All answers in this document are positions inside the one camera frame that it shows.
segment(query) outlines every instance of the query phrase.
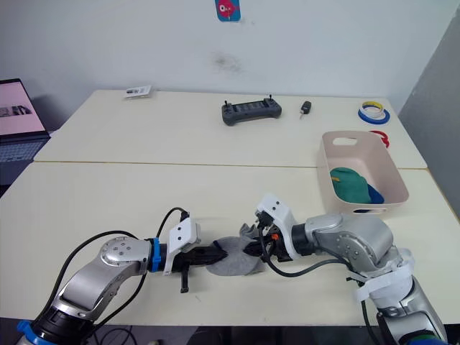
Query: tape roll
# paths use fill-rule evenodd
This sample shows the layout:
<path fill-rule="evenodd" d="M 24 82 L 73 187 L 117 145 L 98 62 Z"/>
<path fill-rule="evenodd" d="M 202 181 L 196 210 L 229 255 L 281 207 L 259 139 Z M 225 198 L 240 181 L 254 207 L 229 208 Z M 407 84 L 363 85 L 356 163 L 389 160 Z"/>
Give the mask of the tape roll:
<path fill-rule="evenodd" d="M 371 119 L 383 117 L 385 115 L 384 110 L 382 104 L 374 101 L 364 102 L 360 108 L 360 111 Z"/>

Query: laptop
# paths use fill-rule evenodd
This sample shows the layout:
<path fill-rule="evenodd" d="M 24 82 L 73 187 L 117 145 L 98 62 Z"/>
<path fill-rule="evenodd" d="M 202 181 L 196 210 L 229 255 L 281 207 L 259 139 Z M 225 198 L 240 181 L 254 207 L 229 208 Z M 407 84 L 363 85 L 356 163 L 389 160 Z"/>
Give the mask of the laptop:
<path fill-rule="evenodd" d="M 11 185 L 49 138 L 21 80 L 0 80 L 0 185 Z"/>

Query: floor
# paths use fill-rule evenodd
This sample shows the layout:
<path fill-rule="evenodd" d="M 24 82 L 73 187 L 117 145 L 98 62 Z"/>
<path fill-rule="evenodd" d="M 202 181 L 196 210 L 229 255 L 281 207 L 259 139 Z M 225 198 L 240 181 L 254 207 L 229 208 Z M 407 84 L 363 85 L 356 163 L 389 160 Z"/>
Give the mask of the floor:
<path fill-rule="evenodd" d="M 16 325 L 19 320 L 0 318 L 0 344 L 15 344 L 19 338 Z M 114 328 L 130 329 L 130 326 L 104 326 L 97 335 L 101 342 Z M 367 345 L 372 344 L 364 327 L 174 327 L 132 326 L 132 333 L 139 345 L 161 340 L 161 345 Z M 127 333 L 113 331 L 101 345 L 131 345 Z M 95 345 L 90 339 L 88 345 Z"/>

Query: green cloth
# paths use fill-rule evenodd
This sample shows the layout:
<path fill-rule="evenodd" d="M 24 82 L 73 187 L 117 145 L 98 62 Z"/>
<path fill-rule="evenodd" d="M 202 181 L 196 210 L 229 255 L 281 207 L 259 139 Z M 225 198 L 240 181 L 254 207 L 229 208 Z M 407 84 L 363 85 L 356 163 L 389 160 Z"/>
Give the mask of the green cloth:
<path fill-rule="evenodd" d="M 347 167 L 336 167 L 331 170 L 331 177 L 339 180 L 332 180 L 333 189 L 336 195 L 343 201 L 349 203 L 371 203 L 367 181 L 356 171 Z"/>

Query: white table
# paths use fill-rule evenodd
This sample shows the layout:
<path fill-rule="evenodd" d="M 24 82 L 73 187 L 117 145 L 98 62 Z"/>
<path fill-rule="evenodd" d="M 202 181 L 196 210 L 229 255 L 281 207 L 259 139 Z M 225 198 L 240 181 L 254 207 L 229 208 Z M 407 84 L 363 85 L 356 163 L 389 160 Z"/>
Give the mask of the white table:
<path fill-rule="evenodd" d="M 426 170 L 400 172 L 410 199 L 385 221 L 395 243 L 413 251 L 415 275 L 443 322 L 458 323 L 460 225 Z M 64 259 L 98 232 L 123 229 L 140 238 L 154 236 L 167 210 L 182 206 L 200 223 L 202 243 L 208 244 L 237 235 L 243 222 L 251 224 L 266 192 L 290 205 L 299 222 L 324 212 L 315 168 L 35 162 L 0 199 L 0 316 L 34 318 Z M 102 243 L 79 254 L 65 279 L 93 259 Z M 279 265 L 298 270 L 320 259 Z M 362 325 L 352 297 L 356 285 L 345 282 L 346 276 L 336 264 L 295 279 L 268 269 L 249 277 L 217 277 L 199 267 L 190 269 L 190 292 L 180 294 L 179 275 L 153 274 L 113 322 Z M 136 284 L 135 278 L 126 282 L 109 310 Z"/>
<path fill-rule="evenodd" d="M 388 100 L 376 98 L 391 113 L 384 125 L 362 121 L 365 98 L 278 96 L 279 119 L 229 127 L 221 106 L 262 99 L 263 95 L 153 92 L 151 98 L 123 99 L 123 91 L 96 91 L 57 131 L 36 161 L 143 162 L 199 165 L 316 167 L 324 132 L 380 130 L 390 138 L 397 167 L 426 163 Z M 312 102 L 300 119 L 300 106 Z"/>

